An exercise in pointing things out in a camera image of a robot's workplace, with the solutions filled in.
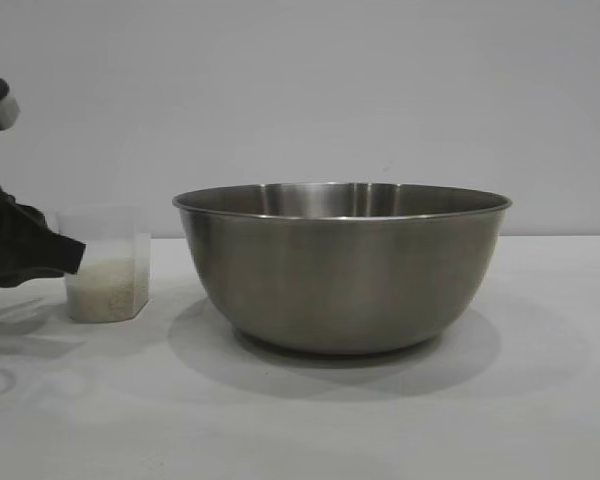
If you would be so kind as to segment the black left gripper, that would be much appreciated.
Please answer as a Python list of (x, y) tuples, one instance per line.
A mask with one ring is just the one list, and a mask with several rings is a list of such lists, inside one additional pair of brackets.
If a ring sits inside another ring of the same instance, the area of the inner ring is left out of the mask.
[[(39, 267), (20, 257), (24, 241), (41, 227)], [(19, 204), (0, 186), (0, 288), (14, 288), (48, 275), (76, 274), (86, 245), (53, 231), (36, 208)]]

